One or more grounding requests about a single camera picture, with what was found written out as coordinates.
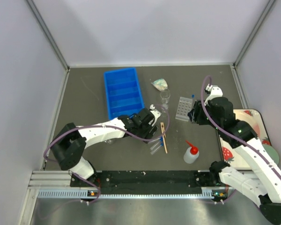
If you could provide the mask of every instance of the plastic bag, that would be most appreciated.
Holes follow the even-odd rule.
[[[156,87],[159,91],[167,90],[168,88],[168,84],[163,78],[158,79],[151,84],[153,84],[153,86]]]

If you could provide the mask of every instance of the strawberry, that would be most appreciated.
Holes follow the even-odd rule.
[[[244,113],[250,115],[250,116],[253,116],[252,112],[250,110],[245,110]]]
[[[269,139],[267,137],[265,137],[263,140],[262,140],[262,144],[267,144],[267,145],[271,145]]]
[[[222,152],[223,152],[223,157],[224,157],[225,162],[230,163],[230,162],[234,161],[233,160],[234,157],[229,149],[222,147]]]

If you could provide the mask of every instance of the wooden stick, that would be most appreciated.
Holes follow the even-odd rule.
[[[161,127],[161,133],[163,133],[164,132],[164,123],[163,122],[160,123],[160,127]],[[163,135],[163,145],[164,145],[165,153],[167,154],[168,150],[167,150],[167,146],[165,144],[165,135]]]

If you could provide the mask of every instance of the red nozzle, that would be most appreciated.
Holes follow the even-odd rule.
[[[191,143],[189,143],[187,140],[185,140],[186,143],[189,144],[189,146],[191,147],[191,154],[192,155],[196,155],[199,151],[199,149],[196,146],[193,146]]]

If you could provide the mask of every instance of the blue bin compartment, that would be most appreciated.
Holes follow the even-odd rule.
[[[135,68],[104,73],[108,118],[132,115],[145,107]]]

